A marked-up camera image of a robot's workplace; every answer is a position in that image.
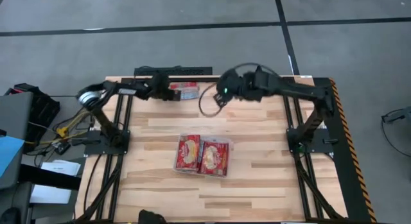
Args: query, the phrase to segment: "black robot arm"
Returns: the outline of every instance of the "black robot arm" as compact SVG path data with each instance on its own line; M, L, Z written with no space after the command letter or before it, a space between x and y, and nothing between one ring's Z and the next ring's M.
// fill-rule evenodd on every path
M121 131L107 118L102 108L115 94L136 96L139 99L162 99L179 101L180 91L169 89L170 81L166 74L157 73L147 82L118 83L104 81L90 85L77 94L80 104L87 109L101 125L101 133L109 140L111 147L122 145Z
M260 102L263 97L282 95L312 101L313 113L293 134L292 141L296 143L311 142L321 122L334 114L333 97L327 88L291 83L275 72L264 72L261 66L243 76L239 76L235 69L228 70L218 80L216 89L217 94L213 98L220 108L233 98Z

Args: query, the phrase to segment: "metal bracket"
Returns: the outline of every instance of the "metal bracket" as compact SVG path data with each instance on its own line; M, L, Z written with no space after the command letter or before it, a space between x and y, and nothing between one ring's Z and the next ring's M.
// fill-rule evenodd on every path
M297 134L297 129L290 128L287 129L287 139L288 146L290 151L298 151L300 153L332 153L333 146L332 143L337 142L338 140L332 140L329 138L328 130L325 128L318 128L314 132L313 140L311 143L298 143L294 141L294 137Z
M130 131L122 132L123 144L120 147L113 147L109 140L102 134L101 131L94 130L87 133L87 140L84 141L85 155L122 155L128 151L130 142Z

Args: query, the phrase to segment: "hazard tape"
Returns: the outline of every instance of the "hazard tape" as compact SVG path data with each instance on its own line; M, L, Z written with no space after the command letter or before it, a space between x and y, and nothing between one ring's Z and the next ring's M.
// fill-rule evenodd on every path
M360 186L361 186L361 189L362 189L363 197L365 199L365 204L367 205L368 213L370 214L370 217L371 217L371 222L376 223L377 219L375 217L374 210L372 209L370 197L369 197L368 192L367 192L367 187L365 186L364 177L362 175L360 165L358 163L357 154L356 154L355 149L354 149L353 138L351 137L351 134L349 133L349 129L348 129L348 125L347 125L347 119L345 118L344 111L342 110L342 104L341 104L341 101L340 101L340 97L338 96L338 91L337 91L337 88L335 87L335 81L331 78L329 80L331 81L331 84L332 84L334 97L335 97L335 103L337 104L338 111L340 112L340 118L341 118L341 121L342 121L342 126L344 128L345 137L347 137L347 142L348 142L348 145L349 145L349 151L351 152L351 157L352 157L353 162L354 162L355 171L357 173L358 181L360 181Z

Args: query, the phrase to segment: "wood plank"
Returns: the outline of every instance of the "wood plank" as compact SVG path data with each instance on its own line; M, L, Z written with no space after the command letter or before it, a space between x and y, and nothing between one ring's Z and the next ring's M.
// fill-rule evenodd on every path
M121 77L108 77L120 81ZM296 78L312 84L312 78ZM201 83L201 89L208 83ZM204 110L217 109L210 90ZM114 117L116 98L104 107ZM121 117L125 113L123 102ZM313 109L301 101L303 117ZM158 212L167 221L301 221L304 219L297 175L288 152L287 121L280 96L261 103L232 101L214 118L203 117L198 101L178 103L134 99L130 118L131 142L121 172L115 222L137 221L141 209ZM182 133L218 135L230 138L231 152L227 178L210 178L174 172L177 140ZM319 189L341 215L345 205L334 163L325 155L312 154ZM96 157L85 163L76 203L76 214L83 213L85 188ZM87 205L100 190L105 164L103 156L91 180ZM110 193L104 207L109 210Z

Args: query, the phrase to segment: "packaged food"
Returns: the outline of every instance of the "packaged food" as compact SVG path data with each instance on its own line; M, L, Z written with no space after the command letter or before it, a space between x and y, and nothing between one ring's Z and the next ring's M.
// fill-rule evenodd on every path
M196 99L200 96L197 82L170 83L169 89L181 91L181 100Z
M198 154L200 151L200 135L181 135L177 156L175 158L175 169L177 171L198 170Z
M204 139L200 152L201 161L198 173L217 177L227 176L230 152L229 141L213 138Z

